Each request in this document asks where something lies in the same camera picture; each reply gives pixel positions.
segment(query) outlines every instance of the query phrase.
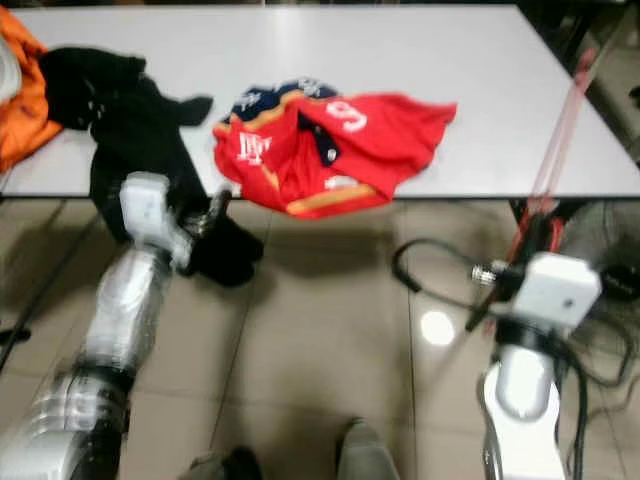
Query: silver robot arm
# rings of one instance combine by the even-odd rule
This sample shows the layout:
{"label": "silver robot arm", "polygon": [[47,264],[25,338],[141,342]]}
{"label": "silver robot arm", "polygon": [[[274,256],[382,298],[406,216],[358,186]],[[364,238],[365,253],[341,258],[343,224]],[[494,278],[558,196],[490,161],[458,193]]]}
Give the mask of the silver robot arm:
{"label": "silver robot arm", "polygon": [[487,426],[487,479],[565,480],[555,441],[560,396],[554,357],[535,332],[568,335],[600,290],[599,276],[583,260],[539,253],[527,265],[515,298],[503,305],[501,316],[511,321],[498,321],[497,361],[478,385]]}
{"label": "silver robot arm", "polygon": [[102,277],[84,345],[0,446],[0,480],[112,480],[128,429],[129,393],[153,348],[172,272],[191,237],[166,205],[168,182],[134,173],[120,192],[133,245]]}

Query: table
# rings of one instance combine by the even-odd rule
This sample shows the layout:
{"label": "table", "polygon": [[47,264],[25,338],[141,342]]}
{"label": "table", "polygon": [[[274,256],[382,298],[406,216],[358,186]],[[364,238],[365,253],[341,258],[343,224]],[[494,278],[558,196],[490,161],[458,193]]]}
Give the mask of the table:
{"label": "table", "polygon": [[[433,164],[396,196],[526,196],[570,85],[514,6],[100,7],[16,10],[51,48],[76,44],[146,57],[167,95],[211,94],[215,108],[181,133],[206,190],[224,179],[213,124],[250,85],[299,76],[341,92],[401,91],[459,102]],[[17,166],[4,194],[86,197],[95,144],[65,131]],[[640,174],[585,105],[560,197],[640,196]]]}

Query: yellow stripe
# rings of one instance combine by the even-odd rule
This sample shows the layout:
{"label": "yellow stripe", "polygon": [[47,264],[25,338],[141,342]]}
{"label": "yellow stripe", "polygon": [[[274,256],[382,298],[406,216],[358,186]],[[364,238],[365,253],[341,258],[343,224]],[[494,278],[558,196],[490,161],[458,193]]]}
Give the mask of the yellow stripe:
{"label": "yellow stripe", "polygon": [[267,181],[271,184],[273,188],[280,191],[280,180],[278,180],[278,176],[269,170],[264,164],[260,165],[262,167],[262,173],[267,177]]}
{"label": "yellow stripe", "polygon": [[213,126],[214,130],[222,130],[225,133],[231,133],[231,125],[228,123],[217,123]]}
{"label": "yellow stripe", "polygon": [[356,185],[354,187],[343,188],[334,192],[322,192],[303,200],[296,200],[287,205],[287,213],[290,215],[300,215],[301,213],[318,208],[328,207],[336,203],[344,203],[356,198],[368,195],[376,195],[377,192],[369,185]]}

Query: orange cloth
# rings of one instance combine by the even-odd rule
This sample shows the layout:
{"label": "orange cloth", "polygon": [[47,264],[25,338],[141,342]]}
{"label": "orange cloth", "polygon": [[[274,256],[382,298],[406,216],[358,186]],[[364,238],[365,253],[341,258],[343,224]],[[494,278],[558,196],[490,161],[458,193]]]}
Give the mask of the orange cloth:
{"label": "orange cloth", "polygon": [[0,7],[0,32],[22,70],[20,92],[0,105],[2,173],[51,140],[62,126],[47,120],[45,80],[38,66],[47,49],[4,7]]}

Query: floor tile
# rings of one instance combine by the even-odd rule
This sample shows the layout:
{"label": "floor tile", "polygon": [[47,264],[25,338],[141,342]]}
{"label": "floor tile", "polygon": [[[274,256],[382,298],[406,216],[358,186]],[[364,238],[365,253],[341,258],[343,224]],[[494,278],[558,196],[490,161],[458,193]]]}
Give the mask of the floor tile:
{"label": "floor tile", "polygon": [[[473,303],[477,287],[464,266],[450,259],[435,259],[409,252],[409,271],[428,288],[458,301]],[[411,296],[413,367],[418,423],[480,433],[484,421],[476,399],[479,376],[489,366],[494,348],[486,324],[468,334],[469,312],[426,295]],[[449,344],[434,337],[440,329],[452,336]]]}
{"label": "floor tile", "polygon": [[359,252],[391,248],[404,228],[404,204],[363,210],[317,220],[274,213],[269,243],[281,247]]}
{"label": "floor tile", "polygon": [[5,314],[22,310],[36,285],[77,242],[95,213],[95,207],[84,201],[65,203],[50,222],[0,218],[3,237],[5,233],[9,237],[0,241]]}
{"label": "floor tile", "polygon": [[[36,309],[28,323],[32,336],[14,348],[7,368],[40,375],[50,370],[75,322],[93,316],[98,282],[114,249],[104,231],[87,236]],[[9,319],[4,326],[12,324]]]}
{"label": "floor tile", "polygon": [[481,434],[418,428],[417,478],[484,480],[482,438]]}
{"label": "floor tile", "polygon": [[516,227],[504,200],[407,202],[407,239],[443,240],[480,261],[505,258]]}
{"label": "floor tile", "polygon": [[[620,357],[592,352],[592,358],[594,369],[598,374],[607,377],[616,376]],[[637,375],[640,375],[640,361],[636,360],[631,371],[630,381]],[[617,407],[625,401],[630,386],[629,382],[616,389],[603,389],[603,395],[606,406],[612,410],[609,418],[618,447],[625,454],[634,452],[637,455],[640,452],[640,381],[635,383],[629,404],[622,411],[619,411]]]}
{"label": "floor tile", "polygon": [[0,377],[0,434],[27,413],[42,379],[5,370]]}
{"label": "floor tile", "polygon": [[385,258],[268,248],[229,396],[406,420],[407,313]]}
{"label": "floor tile", "polygon": [[219,404],[135,392],[120,480],[174,480],[206,452]]}
{"label": "floor tile", "polygon": [[[227,451],[237,445],[251,447],[265,478],[334,480],[336,441],[351,420],[349,416],[291,408],[225,403],[213,448]],[[378,419],[366,420],[389,448],[400,478],[415,479],[411,429]]]}
{"label": "floor tile", "polygon": [[638,450],[621,449],[620,456],[627,474],[626,480],[638,478],[638,472],[640,472],[640,456],[638,456]]}
{"label": "floor tile", "polygon": [[58,199],[50,200],[3,200],[0,202],[0,218],[11,218],[29,222],[46,222],[49,220],[63,201]]}
{"label": "floor tile", "polygon": [[221,398],[251,288],[225,289],[201,276],[175,276],[139,387]]}

